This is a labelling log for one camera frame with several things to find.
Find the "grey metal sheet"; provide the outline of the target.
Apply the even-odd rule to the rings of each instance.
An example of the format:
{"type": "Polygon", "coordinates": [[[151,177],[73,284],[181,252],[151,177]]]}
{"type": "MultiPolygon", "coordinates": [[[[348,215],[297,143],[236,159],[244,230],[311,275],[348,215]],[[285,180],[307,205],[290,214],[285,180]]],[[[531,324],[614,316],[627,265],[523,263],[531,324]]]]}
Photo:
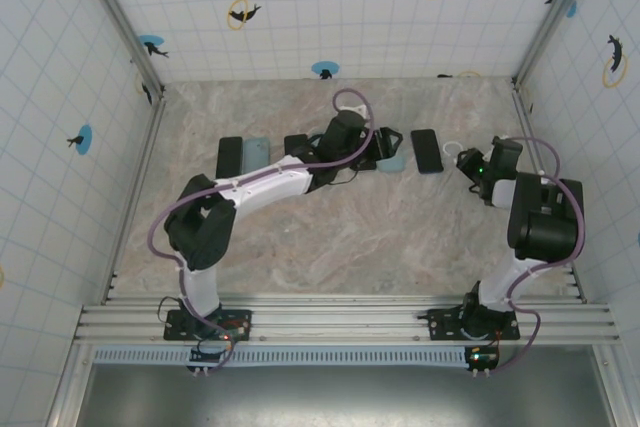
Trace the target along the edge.
{"type": "Polygon", "coordinates": [[[586,349],[502,372],[439,367],[94,368],[78,427],[612,427],[586,349]]]}

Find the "aluminium side rail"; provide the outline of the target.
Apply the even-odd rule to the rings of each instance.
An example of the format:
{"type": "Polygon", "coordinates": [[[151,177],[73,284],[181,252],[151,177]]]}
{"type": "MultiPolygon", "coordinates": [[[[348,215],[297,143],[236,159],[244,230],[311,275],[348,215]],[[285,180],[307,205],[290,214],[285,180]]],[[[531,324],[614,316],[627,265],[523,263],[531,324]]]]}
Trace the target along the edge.
{"type": "MultiPolygon", "coordinates": [[[[510,87],[522,132],[525,137],[532,137],[532,140],[525,141],[531,164],[536,172],[551,175],[561,164],[559,154],[553,146],[547,147],[544,145],[535,133],[529,115],[529,107],[526,103],[526,98],[523,96],[524,89],[518,87],[515,81],[510,83],[510,87]]],[[[563,289],[563,296],[575,298],[577,302],[586,304],[588,300],[585,297],[583,286],[576,271],[575,261],[570,260],[561,267],[557,267],[557,270],[559,269],[562,270],[567,278],[566,287],[563,289]]]]}
{"type": "Polygon", "coordinates": [[[117,277],[118,268],[128,242],[131,225],[135,217],[144,179],[148,171],[149,161],[158,136],[165,108],[166,99],[164,96],[161,96],[153,105],[153,112],[144,131],[144,136],[142,138],[143,142],[141,144],[136,163],[134,164],[133,175],[131,178],[131,184],[127,191],[126,202],[124,203],[116,235],[114,237],[114,244],[109,255],[107,270],[102,279],[102,288],[98,300],[99,305],[105,305],[109,300],[113,279],[117,277]]]}

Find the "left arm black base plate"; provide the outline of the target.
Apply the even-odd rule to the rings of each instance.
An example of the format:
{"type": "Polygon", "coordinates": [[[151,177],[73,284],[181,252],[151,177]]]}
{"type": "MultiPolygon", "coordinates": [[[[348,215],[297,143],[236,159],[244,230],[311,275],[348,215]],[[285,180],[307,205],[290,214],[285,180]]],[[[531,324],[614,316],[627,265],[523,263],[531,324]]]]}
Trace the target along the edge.
{"type": "MultiPolygon", "coordinates": [[[[207,316],[206,319],[215,324],[216,318],[230,314],[248,314],[251,317],[252,326],[253,312],[245,309],[221,309],[207,316]]],[[[166,316],[163,338],[167,341],[222,341],[211,338],[214,330],[208,324],[192,317],[185,309],[170,310],[166,316]]]]}

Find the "small green circuit board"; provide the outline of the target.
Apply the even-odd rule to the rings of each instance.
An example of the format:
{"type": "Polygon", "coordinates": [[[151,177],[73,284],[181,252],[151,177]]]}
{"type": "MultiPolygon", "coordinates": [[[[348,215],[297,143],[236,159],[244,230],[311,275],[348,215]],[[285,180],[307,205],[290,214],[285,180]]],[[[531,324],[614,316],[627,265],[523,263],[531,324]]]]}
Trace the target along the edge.
{"type": "Polygon", "coordinates": [[[248,314],[223,315],[215,319],[218,329],[211,334],[212,339],[246,341],[251,331],[251,317],[248,314]]]}

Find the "aluminium corner post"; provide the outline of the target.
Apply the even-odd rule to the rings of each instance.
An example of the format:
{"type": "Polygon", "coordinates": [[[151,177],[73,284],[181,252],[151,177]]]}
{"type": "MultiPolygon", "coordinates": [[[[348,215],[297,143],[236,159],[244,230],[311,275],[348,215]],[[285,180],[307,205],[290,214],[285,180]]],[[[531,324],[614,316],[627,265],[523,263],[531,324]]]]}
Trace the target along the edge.
{"type": "Polygon", "coordinates": [[[512,77],[512,84],[516,92],[522,89],[531,76],[546,47],[549,45],[574,1],[575,0],[553,0],[551,3],[550,10],[536,31],[516,74],[512,77]]]}
{"type": "Polygon", "coordinates": [[[147,51],[143,48],[143,44],[134,32],[133,26],[119,1],[99,1],[114,25],[120,39],[124,43],[133,64],[138,69],[142,78],[142,83],[150,91],[151,95],[161,99],[164,94],[162,81],[153,67],[147,51]]]}

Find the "light blue phone case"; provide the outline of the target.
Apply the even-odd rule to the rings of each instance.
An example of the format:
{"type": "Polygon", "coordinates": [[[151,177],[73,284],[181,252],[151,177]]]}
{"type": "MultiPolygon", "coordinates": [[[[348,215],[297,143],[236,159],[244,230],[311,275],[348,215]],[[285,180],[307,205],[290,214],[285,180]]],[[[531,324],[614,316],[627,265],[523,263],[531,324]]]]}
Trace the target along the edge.
{"type": "Polygon", "coordinates": [[[396,154],[393,157],[378,160],[376,168],[382,173],[401,173],[406,168],[406,161],[402,154],[396,154]]]}
{"type": "Polygon", "coordinates": [[[267,137],[248,138],[243,141],[243,176],[262,178],[269,170],[270,164],[270,141],[267,137]]]}

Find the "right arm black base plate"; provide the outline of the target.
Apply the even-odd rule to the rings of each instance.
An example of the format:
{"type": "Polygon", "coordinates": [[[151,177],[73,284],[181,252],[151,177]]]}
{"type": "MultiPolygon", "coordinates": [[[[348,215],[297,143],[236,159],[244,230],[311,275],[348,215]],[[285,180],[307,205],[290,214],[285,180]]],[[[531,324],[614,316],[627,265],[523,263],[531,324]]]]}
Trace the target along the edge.
{"type": "Polygon", "coordinates": [[[481,307],[467,312],[461,306],[432,309],[426,319],[433,341],[493,341],[521,338],[514,312],[498,312],[481,307]]]}

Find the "aluminium rail beam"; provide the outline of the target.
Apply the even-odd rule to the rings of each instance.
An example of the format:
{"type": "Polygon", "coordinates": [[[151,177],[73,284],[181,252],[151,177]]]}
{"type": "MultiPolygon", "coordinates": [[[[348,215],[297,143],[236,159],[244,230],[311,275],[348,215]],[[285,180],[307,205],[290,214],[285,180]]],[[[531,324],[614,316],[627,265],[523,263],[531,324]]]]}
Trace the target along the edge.
{"type": "MultiPolygon", "coordinates": [[[[427,324],[420,314],[459,304],[452,296],[226,294],[226,309],[252,311],[252,345],[427,345],[427,324]]],[[[523,345],[616,345],[620,334],[606,304],[570,297],[526,297],[520,307],[523,345]]],[[[75,339],[81,344],[159,345],[164,327],[157,315],[172,308],[151,295],[113,296],[105,304],[83,308],[75,339]]]]}

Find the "black controller board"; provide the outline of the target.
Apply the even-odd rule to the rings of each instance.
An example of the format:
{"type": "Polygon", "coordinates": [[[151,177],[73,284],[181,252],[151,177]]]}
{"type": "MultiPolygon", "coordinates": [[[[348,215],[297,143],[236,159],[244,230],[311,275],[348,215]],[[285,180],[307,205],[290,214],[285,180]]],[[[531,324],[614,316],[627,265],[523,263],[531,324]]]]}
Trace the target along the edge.
{"type": "Polygon", "coordinates": [[[197,377],[200,374],[208,376],[210,372],[220,370],[232,358],[235,346],[229,345],[220,351],[209,352],[196,346],[190,350],[187,369],[197,377]]]}
{"type": "Polygon", "coordinates": [[[500,350],[496,344],[486,346],[466,347],[464,351],[467,370],[473,378],[484,374],[486,377],[494,370],[500,360],[500,350]]]}

